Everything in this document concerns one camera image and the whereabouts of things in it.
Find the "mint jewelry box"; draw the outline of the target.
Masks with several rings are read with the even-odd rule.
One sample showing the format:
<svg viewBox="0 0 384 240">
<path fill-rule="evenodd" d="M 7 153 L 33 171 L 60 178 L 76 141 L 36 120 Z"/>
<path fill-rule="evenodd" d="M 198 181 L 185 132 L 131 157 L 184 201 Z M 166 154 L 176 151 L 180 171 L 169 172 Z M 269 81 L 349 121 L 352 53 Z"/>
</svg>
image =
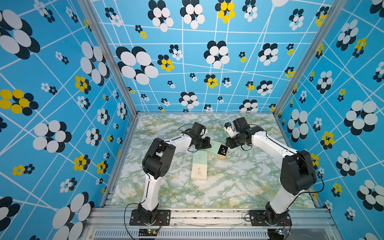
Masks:
<svg viewBox="0 0 384 240">
<path fill-rule="evenodd" d="M 219 158 L 222 158 L 222 159 L 226 158 L 227 153 L 228 153 L 228 149 L 229 149 L 228 146 L 223 145 L 223 144 L 218 143 L 218 142 L 215 142 L 215 141 L 210 142 L 210 144 L 211 144 L 211 148 L 207 149 L 208 152 L 210 152 L 211 154 L 213 154 Z"/>
<path fill-rule="evenodd" d="M 208 164 L 208 152 L 207 151 L 196 151 L 193 153 L 193 164 Z"/>
</svg>

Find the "cream drawer jewelry box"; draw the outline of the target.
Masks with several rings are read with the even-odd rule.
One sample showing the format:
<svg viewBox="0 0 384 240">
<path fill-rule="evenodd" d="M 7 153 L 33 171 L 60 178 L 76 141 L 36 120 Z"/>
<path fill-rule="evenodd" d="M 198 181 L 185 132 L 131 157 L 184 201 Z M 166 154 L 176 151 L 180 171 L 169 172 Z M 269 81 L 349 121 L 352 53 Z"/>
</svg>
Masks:
<svg viewBox="0 0 384 240">
<path fill-rule="evenodd" d="M 206 181 L 208 173 L 208 165 L 206 164 L 193 164 L 191 179 L 195 181 Z"/>
</svg>

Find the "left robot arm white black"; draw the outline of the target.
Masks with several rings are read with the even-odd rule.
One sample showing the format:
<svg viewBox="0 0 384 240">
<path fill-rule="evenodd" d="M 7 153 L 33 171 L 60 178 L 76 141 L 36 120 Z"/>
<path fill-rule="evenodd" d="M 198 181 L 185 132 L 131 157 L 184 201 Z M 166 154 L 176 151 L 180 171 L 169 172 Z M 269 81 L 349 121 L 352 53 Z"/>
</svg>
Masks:
<svg viewBox="0 0 384 240">
<path fill-rule="evenodd" d="M 161 180 L 169 171 L 174 154 L 192 147 L 196 150 L 209 149 L 212 147 L 211 138 L 182 134 L 171 140 L 154 139 L 142 162 L 146 183 L 143 199 L 138 205 L 140 212 L 153 214 L 157 211 Z"/>
</svg>

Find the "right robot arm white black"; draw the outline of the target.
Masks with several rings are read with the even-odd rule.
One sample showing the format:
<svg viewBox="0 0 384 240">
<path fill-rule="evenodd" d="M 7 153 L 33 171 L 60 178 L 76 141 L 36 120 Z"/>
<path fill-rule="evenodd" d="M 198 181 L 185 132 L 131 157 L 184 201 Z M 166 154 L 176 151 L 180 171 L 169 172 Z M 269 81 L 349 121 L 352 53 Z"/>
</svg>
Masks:
<svg viewBox="0 0 384 240">
<path fill-rule="evenodd" d="M 312 156 L 307 151 L 297 151 L 268 136 L 265 131 L 238 133 L 227 131 L 226 145 L 230 149 L 250 144 L 272 156 L 281 165 L 281 187 L 267 203 L 265 219 L 270 225 L 288 213 L 296 198 L 317 182 Z"/>
</svg>

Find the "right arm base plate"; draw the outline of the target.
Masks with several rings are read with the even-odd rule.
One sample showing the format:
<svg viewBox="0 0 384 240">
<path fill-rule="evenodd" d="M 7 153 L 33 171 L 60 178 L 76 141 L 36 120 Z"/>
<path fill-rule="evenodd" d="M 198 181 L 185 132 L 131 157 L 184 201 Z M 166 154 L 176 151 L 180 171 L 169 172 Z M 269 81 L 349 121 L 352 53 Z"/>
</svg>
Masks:
<svg viewBox="0 0 384 240">
<path fill-rule="evenodd" d="M 272 210 L 249 210 L 252 226 L 256 227 L 291 227 L 292 219 L 288 211 L 276 214 Z"/>
</svg>

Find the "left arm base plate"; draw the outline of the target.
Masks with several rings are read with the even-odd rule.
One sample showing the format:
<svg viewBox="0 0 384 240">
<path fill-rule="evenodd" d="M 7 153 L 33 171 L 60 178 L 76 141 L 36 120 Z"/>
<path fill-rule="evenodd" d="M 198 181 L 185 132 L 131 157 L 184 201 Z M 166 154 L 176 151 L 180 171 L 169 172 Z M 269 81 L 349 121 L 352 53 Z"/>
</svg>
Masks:
<svg viewBox="0 0 384 240">
<path fill-rule="evenodd" d="M 138 209 L 131 213 L 130 226 L 169 226 L 171 210 L 157 210 L 154 214 L 142 214 Z"/>
</svg>

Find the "aluminium front rail frame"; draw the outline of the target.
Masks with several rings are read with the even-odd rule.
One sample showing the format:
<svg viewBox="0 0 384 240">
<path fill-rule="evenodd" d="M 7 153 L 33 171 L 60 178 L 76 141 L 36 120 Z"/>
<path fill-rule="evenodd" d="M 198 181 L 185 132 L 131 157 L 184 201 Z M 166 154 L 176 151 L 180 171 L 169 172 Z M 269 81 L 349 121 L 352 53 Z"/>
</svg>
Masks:
<svg viewBox="0 0 384 240">
<path fill-rule="evenodd" d="M 270 226 L 249 209 L 172 209 L 165 226 L 131 226 L 131 209 L 99 208 L 91 213 L 82 240 L 341 240 L 326 209 L 292 209 Z"/>
</svg>

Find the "left aluminium corner post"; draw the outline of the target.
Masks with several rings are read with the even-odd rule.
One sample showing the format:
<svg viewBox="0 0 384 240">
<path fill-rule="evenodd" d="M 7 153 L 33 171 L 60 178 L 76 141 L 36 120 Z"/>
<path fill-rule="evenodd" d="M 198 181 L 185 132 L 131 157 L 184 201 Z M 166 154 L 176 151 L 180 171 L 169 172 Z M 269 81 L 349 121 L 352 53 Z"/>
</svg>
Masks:
<svg viewBox="0 0 384 240">
<path fill-rule="evenodd" d="M 111 70 L 111 73 L 113 77 L 115 78 L 118 88 L 120 89 L 131 114 L 133 115 L 133 118 L 135 119 L 138 115 L 138 111 L 136 109 L 136 106 L 134 104 L 134 101 L 130 97 L 130 93 L 128 91 L 128 87 L 123 79 L 123 76 L 118 68 L 118 65 L 115 61 L 115 58 L 113 56 L 113 53 L 108 45 L 107 39 L 104 35 L 104 32 L 102 30 L 102 25 L 99 23 L 98 18 L 96 16 L 96 13 L 93 9 L 93 5 L 90 1 L 86 0 L 79 0 L 79 4 L 85 14 L 86 19 L 91 25 L 91 28 L 93 30 L 93 33 L 95 35 L 95 38 L 106 58 L 106 61 L 109 65 L 109 68 Z"/>
</svg>

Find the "aluminium corner post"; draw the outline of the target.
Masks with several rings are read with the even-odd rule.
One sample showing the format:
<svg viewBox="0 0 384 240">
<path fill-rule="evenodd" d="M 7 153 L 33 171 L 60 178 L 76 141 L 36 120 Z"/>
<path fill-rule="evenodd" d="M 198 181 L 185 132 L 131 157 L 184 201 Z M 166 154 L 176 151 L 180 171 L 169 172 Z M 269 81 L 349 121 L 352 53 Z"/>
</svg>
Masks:
<svg viewBox="0 0 384 240">
<path fill-rule="evenodd" d="M 111 70 L 111 73 L 113 77 L 115 78 L 118 88 L 120 89 L 131 114 L 133 115 L 133 118 L 135 119 L 138 115 L 138 111 L 136 109 L 136 106 L 134 104 L 134 101 L 130 97 L 130 93 L 128 91 L 128 87 L 123 79 L 123 76 L 118 68 L 118 65 L 115 61 L 115 58 L 113 56 L 113 53 L 108 45 L 107 39 L 104 35 L 104 32 L 102 30 L 102 25 L 99 23 L 98 18 L 96 16 L 96 13 L 93 9 L 93 5 L 90 1 L 86 0 L 79 0 L 79 4 L 85 14 L 86 19 L 91 25 L 91 28 L 93 30 L 93 33 L 95 35 L 95 38 L 106 58 L 106 61 L 109 65 L 109 68 Z"/>
<path fill-rule="evenodd" d="M 273 115 L 276 120 L 278 119 L 279 113 L 281 112 L 285 104 L 288 102 L 288 98 L 292 93 L 294 87 L 298 84 L 305 70 L 308 68 L 318 47 L 321 45 L 321 43 L 329 33 L 330 29 L 334 25 L 335 21 L 337 20 L 338 16 L 340 15 L 346 3 L 347 3 L 347 0 L 340 0 L 340 1 L 334 1 L 334 3 L 331 5 L 327 18 L 325 19 L 324 23 L 317 31 L 309 48 L 304 54 L 304 57 L 300 61 L 292 80 L 290 80 L 290 82 L 288 83 L 285 91 L 283 92 L 283 95 L 281 96 L 279 102 L 277 103 L 276 109 L 273 112 Z"/>
</svg>

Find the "right aluminium corner post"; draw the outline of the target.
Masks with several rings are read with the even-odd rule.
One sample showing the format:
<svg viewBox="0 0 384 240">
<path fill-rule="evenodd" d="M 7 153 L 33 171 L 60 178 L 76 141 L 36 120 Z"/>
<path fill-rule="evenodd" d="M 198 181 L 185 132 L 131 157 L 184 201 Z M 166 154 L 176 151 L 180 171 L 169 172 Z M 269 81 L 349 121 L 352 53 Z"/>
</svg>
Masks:
<svg viewBox="0 0 384 240">
<path fill-rule="evenodd" d="M 283 95 L 281 96 L 279 102 L 277 103 L 276 109 L 273 112 L 273 115 L 276 120 L 278 119 L 279 113 L 281 112 L 285 104 L 288 102 L 288 98 L 292 93 L 294 87 L 298 84 L 305 70 L 308 68 L 318 47 L 321 45 L 321 43 L 329 33 L 330 29 L 334 25 L 335 21 L 337 20 L 338 16 L 340 15 L 346 3 L 347 3 L 347 0 L 340 0 L 340 1 L 334 1 L 334 3 L 331 5 L 327 18 L 325 19 L 324 23 L 317 31 L 309 48 L 304 54 L 304 57 L 300 61 L 292 80 L 290 80 L 290 82 L 288 83 L 285 91 L 283 92 Z"/>
</svg>

